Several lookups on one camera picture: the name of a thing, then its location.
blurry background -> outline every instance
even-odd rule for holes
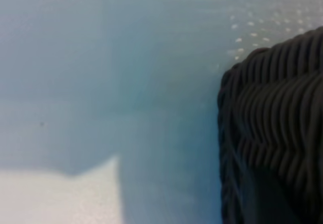
[[[0,222],[220,221],[216,97],[321,0],[0,0]]]

light blue wall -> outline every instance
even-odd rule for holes
[[[220,223],[220,78],[320,25],[310,1],[0,0],[0,168],[118,155],[126,223]]]

white surface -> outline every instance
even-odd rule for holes
[[[118,158],[81,177],[1,172],[0,222],[122,224]]]

white dots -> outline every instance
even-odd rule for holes
[[[227,50],[227,55],[229,55],[231,57],[235,56],[236,55],[236,50],[234,50],[234,49]]]

black woven object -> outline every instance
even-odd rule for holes
[[[279,181],[301,222],[322,223],[322,71],[318,28],[257,49],[224,74],[218,95],[224,223],[247,223],[242,186],[257,169]]]

